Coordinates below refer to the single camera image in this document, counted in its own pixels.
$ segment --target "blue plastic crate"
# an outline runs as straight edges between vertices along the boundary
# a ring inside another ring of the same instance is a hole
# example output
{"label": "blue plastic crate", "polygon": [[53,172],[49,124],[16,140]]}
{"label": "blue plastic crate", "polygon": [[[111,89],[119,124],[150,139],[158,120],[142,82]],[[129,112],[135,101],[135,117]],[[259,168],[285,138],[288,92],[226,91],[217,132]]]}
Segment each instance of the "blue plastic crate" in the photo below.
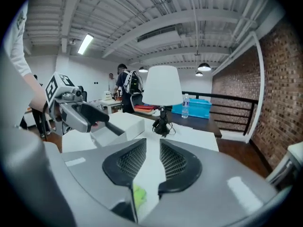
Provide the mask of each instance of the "blue plastic crate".
{"label": "blue plastic crate", "polygon": [[[212,104],[204,99],[189,99],[188,115],[198,118],[209,119],[209,111]],[[172,113],[182,114],[182,104],[174,105]]]}

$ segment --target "wooden floor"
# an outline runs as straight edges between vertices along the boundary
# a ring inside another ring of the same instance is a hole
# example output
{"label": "wooden floor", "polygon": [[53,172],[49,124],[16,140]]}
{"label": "wooden floor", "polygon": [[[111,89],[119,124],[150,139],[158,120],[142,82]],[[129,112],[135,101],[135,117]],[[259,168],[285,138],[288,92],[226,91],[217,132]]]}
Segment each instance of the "wooden floor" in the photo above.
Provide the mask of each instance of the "wooden floor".
{"label": "wooden floor", "polygon": [[266,178],[269,175],[259,155],[250,144],[223,139],[217,139],[217,144],[220,152],[235,158],[260,176]]}
{"label": "wooden floor", "polygon": [[[39,131],[36,127],[33,127],[29,130],[40,136]],[[59,151],[62,152],[62,138],[60,136],[52,133],[51,135],[47,136],[47,141],[57,145]],[[269,172],[263,165],[260,157],[250,144],[223,139],[217,139],[217,143],[220,152],[235,158],[264,178],[269,175]]]}

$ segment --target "brick wall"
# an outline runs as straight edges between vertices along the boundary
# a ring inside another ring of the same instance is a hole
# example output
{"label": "brick wall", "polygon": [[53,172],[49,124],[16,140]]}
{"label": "brick wall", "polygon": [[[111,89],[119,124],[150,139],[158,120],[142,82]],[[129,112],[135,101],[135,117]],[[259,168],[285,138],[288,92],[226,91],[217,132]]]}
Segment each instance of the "brick wall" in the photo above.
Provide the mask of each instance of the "brick wall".
{"label": "brick wall", "polygon": [[[303,46],[286,18],[264,36],[260,44],[265,91],[261,116],[252,140],[270,165],[276,167],[289,145],[303,141]],[[258,100],[259,73],[257,50],[252,47],[214,76],[212,93]],[[218,99],[212,98],[212,103],[217,102]],[[212,111],[222,111],[222,108],[213,107]]]}

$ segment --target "green object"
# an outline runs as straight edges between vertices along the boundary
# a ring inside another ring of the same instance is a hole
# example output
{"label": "green object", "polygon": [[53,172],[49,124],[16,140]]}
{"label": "green object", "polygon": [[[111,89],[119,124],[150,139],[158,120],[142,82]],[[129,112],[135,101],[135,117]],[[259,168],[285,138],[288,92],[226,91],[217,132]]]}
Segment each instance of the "green object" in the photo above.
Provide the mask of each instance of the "green object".
{"label": "green object", "polygon": [[146,202],[146,191],[133,183],[134,206],[136,211]]}

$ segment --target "person's arm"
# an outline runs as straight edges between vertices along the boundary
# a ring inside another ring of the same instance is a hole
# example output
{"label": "person's arm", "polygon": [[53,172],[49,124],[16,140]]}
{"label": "person's arm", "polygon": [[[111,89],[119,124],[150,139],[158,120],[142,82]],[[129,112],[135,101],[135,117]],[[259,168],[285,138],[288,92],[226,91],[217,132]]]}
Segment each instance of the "person's arm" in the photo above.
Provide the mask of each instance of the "person's arm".
{"label": "person's arm", "polygon": [[113,89],[113,94],[115,94],[115,93],[118,91],[119,87],[122,87],[122,86],[123,86],[123,83],[122,83],[122,74],[123,74],[123,73],[121,73],[121,74],[118,76],[118,79],[116,80],[116,85],[115,85],[115,87],[114,87],[114,89]]}
{"label": "person's arm", "polygon": [[33,89],[35,93],[35,97],[30,103],[30,107],[42,112],[43,107],[46,102],[45,91],[40,86],[36,78],[34,78],[27,61],[24,58],[23,52],[23,32],[24,32],[24,25],[20,30],[18,37],[12,47],[12,51],[10,54],[10,58],[19,71],[21,76],[23,76],[25,82]]}

